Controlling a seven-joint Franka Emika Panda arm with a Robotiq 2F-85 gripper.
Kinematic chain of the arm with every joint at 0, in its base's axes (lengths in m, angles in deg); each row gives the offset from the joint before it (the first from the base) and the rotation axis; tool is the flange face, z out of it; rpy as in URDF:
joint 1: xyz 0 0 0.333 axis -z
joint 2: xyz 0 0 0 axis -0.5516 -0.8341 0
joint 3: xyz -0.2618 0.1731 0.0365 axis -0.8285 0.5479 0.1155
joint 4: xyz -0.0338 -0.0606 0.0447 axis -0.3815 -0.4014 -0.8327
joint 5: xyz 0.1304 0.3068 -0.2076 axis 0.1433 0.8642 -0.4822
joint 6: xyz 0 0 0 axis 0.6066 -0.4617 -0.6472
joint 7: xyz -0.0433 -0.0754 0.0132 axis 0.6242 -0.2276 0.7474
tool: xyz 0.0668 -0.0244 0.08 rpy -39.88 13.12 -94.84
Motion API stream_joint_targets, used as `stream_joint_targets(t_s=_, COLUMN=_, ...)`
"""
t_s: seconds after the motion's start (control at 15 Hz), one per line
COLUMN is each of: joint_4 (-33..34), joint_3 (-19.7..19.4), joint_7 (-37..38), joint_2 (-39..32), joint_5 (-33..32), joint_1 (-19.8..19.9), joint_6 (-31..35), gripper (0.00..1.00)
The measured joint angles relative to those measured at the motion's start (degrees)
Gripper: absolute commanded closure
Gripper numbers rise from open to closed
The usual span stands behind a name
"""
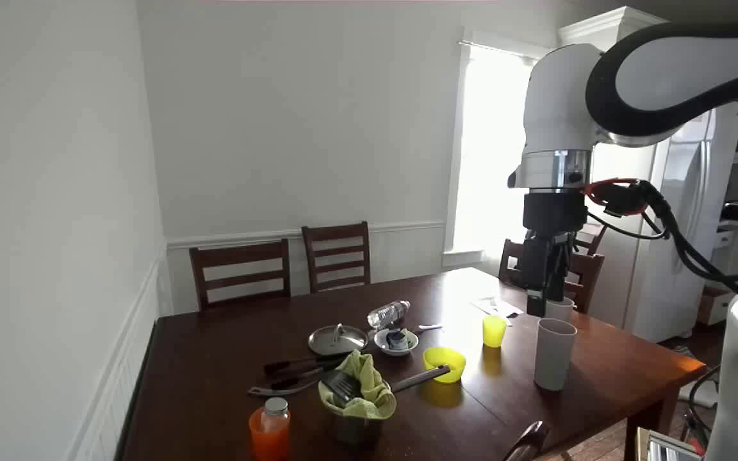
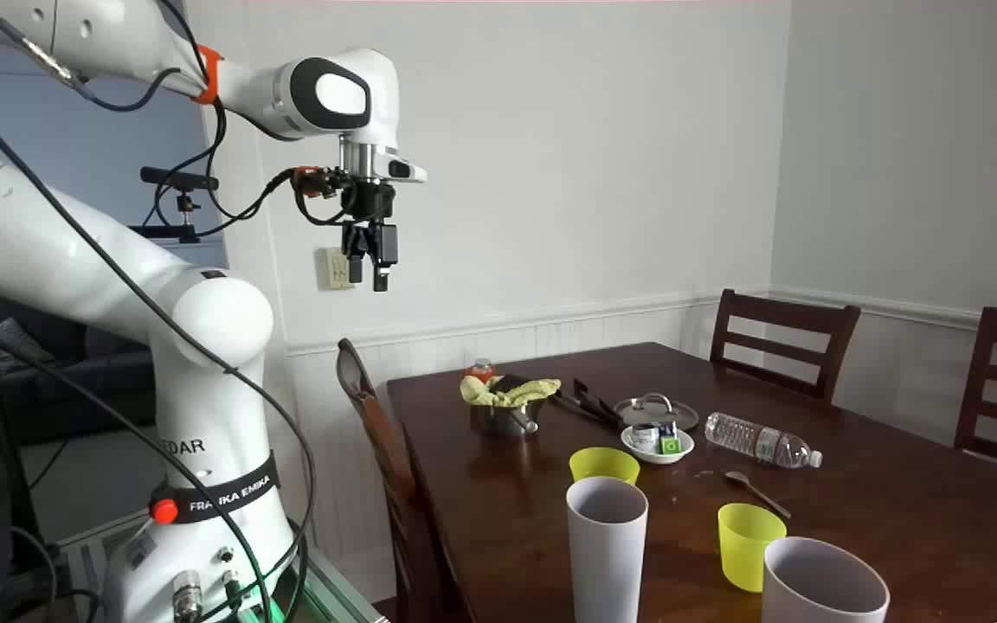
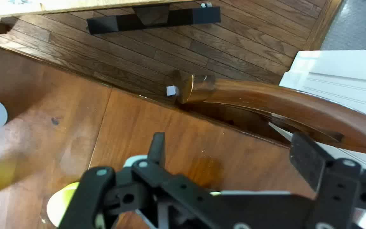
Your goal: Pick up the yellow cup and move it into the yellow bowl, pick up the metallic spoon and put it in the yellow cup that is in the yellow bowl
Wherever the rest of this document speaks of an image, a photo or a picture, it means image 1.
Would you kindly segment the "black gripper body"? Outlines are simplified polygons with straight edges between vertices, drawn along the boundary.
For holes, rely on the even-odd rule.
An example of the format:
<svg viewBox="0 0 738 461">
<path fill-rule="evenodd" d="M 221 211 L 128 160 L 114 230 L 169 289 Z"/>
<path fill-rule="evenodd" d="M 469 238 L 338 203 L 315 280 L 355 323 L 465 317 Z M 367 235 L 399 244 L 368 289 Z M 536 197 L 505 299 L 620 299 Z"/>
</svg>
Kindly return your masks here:
<svg viewBox="0 0 738 461">
<path fill-rule="evenodd" d="M 545 299 L 564 298 L 570 247 L 583 225 L 586 207 L 579 193 L 527 193 L 522 207 L 522 252 L 518 283 Z"/>
</svg>

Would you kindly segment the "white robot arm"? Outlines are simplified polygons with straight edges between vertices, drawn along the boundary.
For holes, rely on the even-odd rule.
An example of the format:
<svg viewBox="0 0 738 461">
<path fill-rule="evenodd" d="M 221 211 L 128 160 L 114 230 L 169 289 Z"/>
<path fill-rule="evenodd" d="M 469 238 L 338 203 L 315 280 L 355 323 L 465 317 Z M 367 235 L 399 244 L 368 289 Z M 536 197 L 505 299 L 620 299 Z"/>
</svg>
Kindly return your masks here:
<svg viewBox="0 0 738 461">
<path fill-rule="evenodd" d="M 591 203 L 613 216 L 656 216 L 691 274 L 738 293 L 738 274 L 700 256 L 650 183 L 590 178 L 595 145 L 654 145 L 728 103 L 738 103 L 738 20 L 657 24 L 609 48 L 557 46 L 532 67 L 522 160 L 509 178 L 524 193 L 518 285 L 532 316 L 564 298 L 574 234 Z"/>
</svg>

